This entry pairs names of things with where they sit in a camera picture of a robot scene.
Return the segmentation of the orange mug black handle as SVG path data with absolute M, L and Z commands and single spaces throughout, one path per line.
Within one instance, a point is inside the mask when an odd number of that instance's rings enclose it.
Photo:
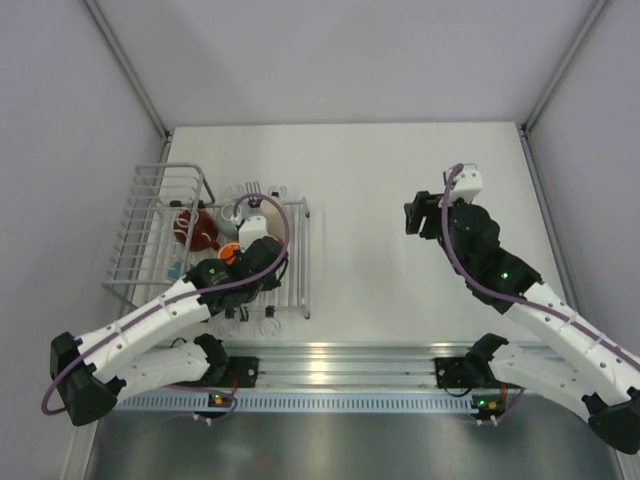
M 239 242 L 229 242 L 221 246 L 217 253 L 217 258 L 227 264 L 233 264 L 241 254 Z

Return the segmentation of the grey glazed mug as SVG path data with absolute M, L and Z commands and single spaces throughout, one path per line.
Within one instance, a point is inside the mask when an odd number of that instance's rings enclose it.
M 216 224 L 220 233 L 227 239 L 237 240 L 239 235 L 239 225 L 246 217 L 246 208 L 243 204 L 235 210 L 234 202 L 227 202 L 222 205 L 216 213 Z

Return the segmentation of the red floral white-inside cup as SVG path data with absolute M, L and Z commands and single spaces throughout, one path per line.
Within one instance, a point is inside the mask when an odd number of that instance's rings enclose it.
M 217 251 L 220 248 L 218 226 L 205 209 L 196 212 L 182 210 L 174 220 L 173 234 L 190 252 Z

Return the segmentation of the blue speckled mug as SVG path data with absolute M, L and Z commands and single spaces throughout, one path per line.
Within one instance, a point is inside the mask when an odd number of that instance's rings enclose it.
M 181 277 L 182 263 L 175 262 L 168 270 L 167 278 L 170 281 L 177 281 Z

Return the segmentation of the beige handleless cup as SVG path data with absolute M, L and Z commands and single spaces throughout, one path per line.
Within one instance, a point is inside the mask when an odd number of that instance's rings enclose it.
M 283 241 L 287 233 L 289 215 L 278 194 L 272 194 L 270 198 L 272 202 L 268 200 L 261 201 L 260 212 L 267 220 L 268 234 Z

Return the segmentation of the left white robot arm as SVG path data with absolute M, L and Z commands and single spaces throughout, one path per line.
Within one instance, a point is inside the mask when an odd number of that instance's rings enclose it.
M 278 288 L 288 243 L 255 240 L 235 260 L 205 259 L 147 304 L 93 332 L 64 332 L 50 344 L 48 395 L 58 394 L 72 425 L 91 424 L 122 401 L 157 388 L 214 387 L 227 376 L 221 340 L 201 334 L 178 347 L 160 342 Z

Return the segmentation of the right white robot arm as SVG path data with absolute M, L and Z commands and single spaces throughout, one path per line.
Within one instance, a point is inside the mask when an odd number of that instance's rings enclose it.
M 462 199 L 446 205 L 422 191 L 405 204 L 405 232 L 434 240 L 483 304 L 540 338 L 563 362 L 536 361 L 503 337 L 486 334 L 466 355 L 476 384 L 510 383 L 563 406 L 604 443 L 639 451 L 639 358 L 568 306 L 541 275 L 500 243 L 488 211 Z

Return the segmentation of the aluminium rail frame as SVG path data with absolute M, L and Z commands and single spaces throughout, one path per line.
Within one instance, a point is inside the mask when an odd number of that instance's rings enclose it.
M 522 350 L 536 361 L 548 361 L 555 365 L 561 365 L 563 362 L 535 355 L 525 349 Z M 434 359 L 437 357 L 430 350 L 424 349 L 401 349 L 397 353 L 386 350 L 360 352 L 353 348 L 302 352 L 295 348 L 278 347 L 270 350 L 253 349 L 245 353 L 228 354 L 259 359 L 258 377 L 254 388 L 187 388 L 179 385 L 161 388 L 208 392 L 221 394 L 228 398 L 233 395 L 236 389 L 255 388 L 401 390 L 435 387 L 440 389 L 437 386 L 435 376 Z M 473 391 L 451 390 L 459 396 Z

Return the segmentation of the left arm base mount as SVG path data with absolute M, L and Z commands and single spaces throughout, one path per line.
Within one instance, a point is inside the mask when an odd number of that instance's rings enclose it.
M 202 334 L 193 343 L 205 354 L 208 364 L 196 380 L 178 382 L 187 388 L 254 388 L 258 377 L 259 359 L 251 356 L 230 356 L 223 342 L 213 335 Z

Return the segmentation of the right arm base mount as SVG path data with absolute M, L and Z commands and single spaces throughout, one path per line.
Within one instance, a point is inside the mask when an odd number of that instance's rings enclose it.
M 508 341 L 495 334 L 485 334 L 462 356 L 434 359 L 436 383 L 440 389 L 474 390 L 497 388 L 500 382 L 493 375 L 489 362 L 495 352 Z

